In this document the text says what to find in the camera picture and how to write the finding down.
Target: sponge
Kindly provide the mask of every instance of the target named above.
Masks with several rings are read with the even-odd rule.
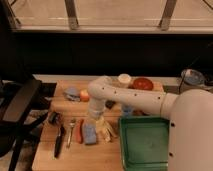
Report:
[[[82,132],[84,143],[86,145],[96,144],[97,137],[95,132],[95,126],[93,124],[84,124]]]

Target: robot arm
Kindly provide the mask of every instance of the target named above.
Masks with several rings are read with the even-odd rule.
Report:
[[[102,76],[92,81],[88,86],[90,94],[89,114],[98,118],[103,113],[105,100],[113,100],[143,110],[146,114],[160,115],[170,119],[174,101],[178,95],[118,88],[112,85],[112,79]]]
[[[142,109],[170,120],[168,171],[212,171],[213,96],[204,90],[181,95],[112,86],[103,76],[91,82],[89,115],[101,118],[105,99]]]

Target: black mesh chair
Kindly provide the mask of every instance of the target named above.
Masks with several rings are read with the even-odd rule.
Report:
[[[32,129],[47,114],[26,124],[31,109],[48,109],[49,101],[41,94],[42,82],[29,74],[18,58],[13,35],[0,1],[0,157],[13,149],[9,171],[14,171],[24,140],[39,142]]]

